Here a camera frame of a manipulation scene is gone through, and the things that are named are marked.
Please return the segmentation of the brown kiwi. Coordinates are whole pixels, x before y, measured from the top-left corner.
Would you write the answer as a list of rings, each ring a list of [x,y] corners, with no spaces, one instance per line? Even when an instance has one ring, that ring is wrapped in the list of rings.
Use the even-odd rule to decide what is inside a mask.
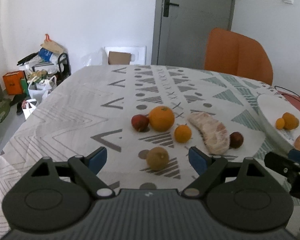
[[[151,170],[163,170],[170,161],[168,152],[162,147],[155,147],[149,150],[146,157],[147,165]]]

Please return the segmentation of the peeled pomelo segment back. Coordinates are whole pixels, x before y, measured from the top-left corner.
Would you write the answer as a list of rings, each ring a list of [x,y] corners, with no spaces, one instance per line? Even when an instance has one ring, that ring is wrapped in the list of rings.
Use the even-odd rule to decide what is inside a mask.
[[[203,135],[208,152],[224,155],[230,147],[230,135],[225,125],[206,112],[191,113],[187,120]]]

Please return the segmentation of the small mandarin on table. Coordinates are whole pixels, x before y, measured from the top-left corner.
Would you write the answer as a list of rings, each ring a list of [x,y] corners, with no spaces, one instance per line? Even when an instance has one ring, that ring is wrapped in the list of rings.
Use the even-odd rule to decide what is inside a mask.
[[[174,131],[174,138],[178,143],[186,143],[191,139],[192,131],[187,125],[179,125]]]

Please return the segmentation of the small mandarin on plate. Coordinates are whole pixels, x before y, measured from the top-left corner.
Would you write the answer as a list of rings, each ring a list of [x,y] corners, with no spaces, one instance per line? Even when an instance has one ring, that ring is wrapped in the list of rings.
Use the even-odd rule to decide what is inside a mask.
[[[278,118],[275,122],[275,127],[278,130],[284,129],[285,127],[285,120],[284,118]]]

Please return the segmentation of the large orange with stem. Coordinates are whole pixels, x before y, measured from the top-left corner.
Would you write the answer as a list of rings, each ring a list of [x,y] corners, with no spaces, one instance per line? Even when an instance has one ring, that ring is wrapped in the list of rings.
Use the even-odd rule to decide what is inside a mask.
[[[166,106],[152,109],[148,115],[150,126],[157,132],[166,132],[174,125],[174,113]]]

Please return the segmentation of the patterned white tablecloth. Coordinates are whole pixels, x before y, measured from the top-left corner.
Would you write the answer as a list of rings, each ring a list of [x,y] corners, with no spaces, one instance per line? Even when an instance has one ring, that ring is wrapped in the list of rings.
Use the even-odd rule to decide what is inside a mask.
[[[265,133],[262,94],[286,100],[264,82],[171,66],[84,67],[30,115],[0,156],[0,239],[300,239],[300,199],[287,178],[267,168],[269,152],[287,157]],[[137,132],[134,115],[169,107],[174,125]],[[244,141],[210,154],[188,120],[206,112]],[[187,125],[191,139],[174,131]],[[107,162],[94,175],[85,157],[99,147]],[[164,148],[160,171],[147,153]],[[214,162],[199,176],[196,147]]]

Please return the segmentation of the white plastic bag red contents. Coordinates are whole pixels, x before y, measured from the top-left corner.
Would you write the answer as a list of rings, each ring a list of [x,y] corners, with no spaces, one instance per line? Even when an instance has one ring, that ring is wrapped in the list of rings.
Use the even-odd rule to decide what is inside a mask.
[[[42,101],[44,101],[51,94],[51,92],[51,90],[46,90],[42,95]]]

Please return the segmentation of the white shopping bag front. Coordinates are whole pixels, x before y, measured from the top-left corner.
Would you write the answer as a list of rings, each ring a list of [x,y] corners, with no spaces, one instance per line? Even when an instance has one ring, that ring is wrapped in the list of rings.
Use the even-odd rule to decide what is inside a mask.
[[[37,108],[37,104],[38,101],[36,99],[28,99],[22,102],[21,109],[23,110],[25,120],[27,120],[33,113],[33,111]]]

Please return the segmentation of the white tote bag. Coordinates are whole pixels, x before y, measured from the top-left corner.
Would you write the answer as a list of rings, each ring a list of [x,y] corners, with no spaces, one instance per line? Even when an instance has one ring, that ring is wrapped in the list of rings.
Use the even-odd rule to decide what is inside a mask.
[[[35,78],[31,78],[28,81],[28,92],[32,99],[36,99],[41,103],[44,94],[52,92],[57,87],[57,77],[53,75],[49,79],[43,79],[39,82],[35,82]]]

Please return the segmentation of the black storage rack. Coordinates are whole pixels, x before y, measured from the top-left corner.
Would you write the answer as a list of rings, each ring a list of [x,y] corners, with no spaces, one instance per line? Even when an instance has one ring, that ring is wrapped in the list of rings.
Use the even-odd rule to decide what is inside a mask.
[[[69,63],[69,56],[67,53],[62,53],[59,55],[57,62],[41,62],[35,64],[33,67],[30,68],[33,72],[37,70],[52,70],[52,73],[49,76],[56,76],[57,77],[57,85],[60,85],[67,77],[71,75],[71,68]]]

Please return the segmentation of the cardboard box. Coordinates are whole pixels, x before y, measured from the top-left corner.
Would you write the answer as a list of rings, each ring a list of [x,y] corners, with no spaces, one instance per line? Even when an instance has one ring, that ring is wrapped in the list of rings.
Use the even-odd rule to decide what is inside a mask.
[[[131,60],[130,53],[110,51],[108,55],[108,63],[110,65],[129,65],[130,60]]]

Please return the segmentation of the orange chair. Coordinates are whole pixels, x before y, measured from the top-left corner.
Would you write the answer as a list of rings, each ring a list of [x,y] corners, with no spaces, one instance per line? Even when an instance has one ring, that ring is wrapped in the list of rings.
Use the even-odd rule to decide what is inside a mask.
[[[210,31],[204,69],[273,83],[273,68],[264,48],[256,40],[221,28]]]

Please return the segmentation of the orange box on floor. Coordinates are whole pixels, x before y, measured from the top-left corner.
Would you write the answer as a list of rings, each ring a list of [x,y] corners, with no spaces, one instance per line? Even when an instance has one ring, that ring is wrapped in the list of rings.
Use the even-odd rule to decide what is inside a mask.
[[[2,77],[8,95],[23,94],[23,88],[21,85],[21,79],[23,78],[23,71],[9,72]]]

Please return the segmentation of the blue plastic bag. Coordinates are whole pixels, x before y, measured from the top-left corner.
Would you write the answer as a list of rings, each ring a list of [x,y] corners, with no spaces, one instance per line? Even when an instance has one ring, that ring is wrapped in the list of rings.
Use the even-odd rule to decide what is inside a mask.
[[[45,61],[45,62],[51,62],[55,63],[57,61],[57,56],[44,48],[41,48],[40,51],[38,51],[38,55]]]

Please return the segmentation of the white foam board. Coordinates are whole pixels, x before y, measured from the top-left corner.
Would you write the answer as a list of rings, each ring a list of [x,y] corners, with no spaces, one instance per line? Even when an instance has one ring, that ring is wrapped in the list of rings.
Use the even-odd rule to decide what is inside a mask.
[[[134,47],[112,46],[112,47],[104,47],[104,50],[107,54],[107,57],[108,57],[110,51],[117,51],[117,52],[122,52],[122,53],[130,53],[131,54],[130,64],[143,65],[146,63],[146,46],[143,46],[143,47],[140,47],[140,46],[134,46]]]

